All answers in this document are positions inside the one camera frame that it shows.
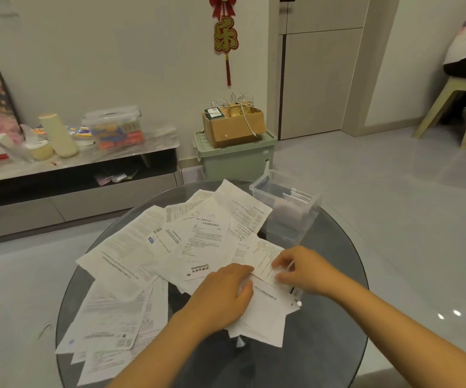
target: glass table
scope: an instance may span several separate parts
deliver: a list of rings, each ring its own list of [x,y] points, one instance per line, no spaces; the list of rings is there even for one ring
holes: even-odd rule
[[[252,181],[230,180],[249,192]],[[131,209],[105,230],[91,246],[93,249],[108,236],[138,217],[153,205],[165,207],[186,202],[197,190],[216,190],[221,180],[191,183],[161,193]],[[280,244],[271,234],[260,234]],[[367,279],[359,255],[341,227],[324,211],[308,231],[303,246],[322,254],[340,271],[367,288]],[[56,345],[60,343],[84,300],[93,277],[77,267],[69,282],[58,313]],[[188,301],[188,294],[169,288],[169,316]],[[305,294],[301,310],[287,316],[283,347],[276,348],[242,337],[245,346],[226,331],[204,340],[193,353],[174,383],[177,388],[206,387],[348,387],[359,369],[367,337],[348,314],[333,301]],[[58,371],[65,388],[77,386],[83,363],[71,365],[72,354],[57,356]],[[149,377],[148,369],[145,378]],[[105,387],[101,381],[86,387]]]

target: chinese knot decoration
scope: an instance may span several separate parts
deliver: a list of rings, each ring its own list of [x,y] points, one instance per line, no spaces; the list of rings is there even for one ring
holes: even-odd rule
[[[226,74],[228,87],[231,87],[231,71],[229,69],[229,52],[238,48],[238,33],[233,28],[236,16],[233,5],[236,0],[210,0],[211,6],[215,8],[213,17],[219,22],[215,24],[215,50],[226,54]]]

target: cardboard box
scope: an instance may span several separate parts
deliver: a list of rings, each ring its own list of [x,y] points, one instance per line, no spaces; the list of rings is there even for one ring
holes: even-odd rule
[[[245,118],[249,122],[251,129],[256,135],[267,132],[265,118],[260,109],[244,105]],[[230,104],[229,108],[220,108],[223,118],[209,120],[202,112],[204,122],[204,133],[215,148],[223,148],[243,143],[252,143],[258,140],[258,136],[253,136],[249,126],[242,115],[240,105]]]

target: hand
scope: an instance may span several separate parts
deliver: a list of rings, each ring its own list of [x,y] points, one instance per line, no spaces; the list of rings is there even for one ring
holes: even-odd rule
[[[276,281],[299,287],[311,294],[330,296],[343,274],[333,267],[323,256],[302,246],[284,250],[272,262],[272,267],[288,267],[294,261],[290,272],[276,274]]]
[[[253,297],[253,282],[240,283],[254,270],[250,265],[230,264],[211,272],[181,310],[197,324],[203,337],[231,325],[244,314]]]

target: red bow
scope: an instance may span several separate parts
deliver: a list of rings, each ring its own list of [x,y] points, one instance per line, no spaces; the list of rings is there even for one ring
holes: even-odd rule
[[[210,0],[210,4],[215,7],[213,17],[218,20],[222,18],[222,9],[224,9],[224,16],[236,16],[233,10],[233,5],[236,4],[236,0]]]

